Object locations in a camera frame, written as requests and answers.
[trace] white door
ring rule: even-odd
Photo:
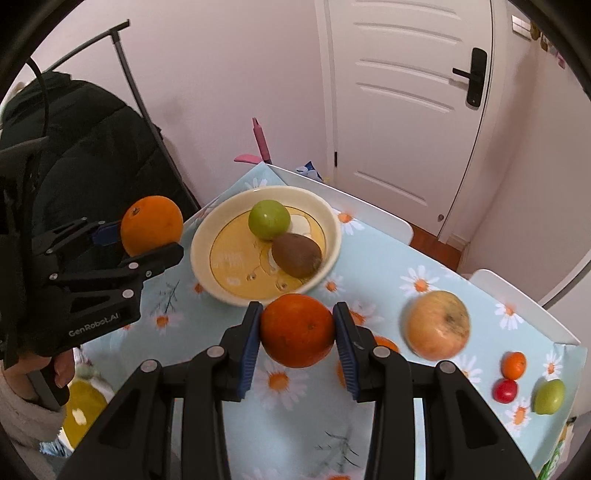
[[[329,0],[338,188],[438,235],[484,110],[490,0]],[[488,54],[479,108],[472,49]]]

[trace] hand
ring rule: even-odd
[[[27,374],[45,368],[51,358],[27,352],[19,356],[18,363],[4,371],[4,378],[13,392],[24,400],[36,400],[37,393],[27,378]],[[55,382],[59,388],[65,387],[74,378],[74,351],[60,353],[54,361]]]

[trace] wall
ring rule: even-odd
[[[488,268],[539,301],[591,248],[591,102],[530,45],[521,68],[535,76],[531,109],[513,126],[520,142],[461,272]]]
[[[506,10],[507,18],[504,24],[495,26],[495,31],[499,28],[508,30],[507,44],[497,43],[495,46],[495,48],[504,49],[501,52],[501,58],[505,66],[504,88],[498,118],[483,170],[452,233],[456,241],[459,240],[464,245],[474,236],[505,177],[521,139],[520,126],[528,116],[532,102],[531,85],[535,82],[537,51],[533,42],[511,31],[511,16],[529,20],[508,1]]]
[[[548,310],[566,328],[573,332],[583,346],[591,345],[591,274],[587,275],[562,299]],[[575,398],[573,415],[591,410],[591,362],[583,370],[579,392]]]
[[[200,202],[217,196],[258,153],[251,117],[274,163],[326,169],[320,47],[313,0],[86,0],[40,45],[47,68],[109,27],[121,39],[152,120]],[[110,39],[61,68],[135,107]],[[26,67],[17,79],[30,80]]]

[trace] black cable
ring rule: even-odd
[[[41,94],[43,95],[43,107],[45,109],[45,113],[43,116],[43,128],[41,129],[41,136],[45,137],[47,135],[47,127],[49,126],[49,97],[47,96],[47,87],[45,85],[45,80],[43,79],[43,74],[41,73],[41,70],[32,58],[29,58],[27,60],[27,65],[31,67],[31,70],[35,74],[35,77],[37,78],[37,81],[41,86]]]

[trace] tablecloth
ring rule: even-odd
[[[245,309],[209,296],[195,279],[189,248],[196,229],[216,205],[246,189],[281,185],[259,164],[188,221],[181,244],[182,262],[147,281],[140,321],[85,345],[85,354],[118,388],[147,358],[163,365],[191,359],[219,342],[224,330],[242,320]],[[586,349],[559,345],[542,335],[510,306],[500,304],[437,261],[353,218],[338,212],[343,230],[339,259],[328,277],[309,292],[328,308],[346,301],[356,321],[395,342],[409,361],[434,365],[414,355],[400,332],[400,318],[410,302],[432,290],[447,290],[466,305],[472,334],[452,360],[470,379],[517,445],[539,472],[548,461],[567,420],[584,366]],[[528,362],[518,380],[519,393],[508,405],[492,399],[505,352],[521,351]],[[341,475],[361,480],[368,457],[373,404],[357,404],[337,376],[338,356],[306,369],[289,369],[261,348],[250,392],[241,403],[224,404],[232,477],[244,480],[329,479]],[[566,399],[553,416],[532,412],[532,391],[540,379],[561,378]],[[173,450],[180,451],[180,409],[174,418]],[[424,425],[415,401],[416,478],[425,475]]]

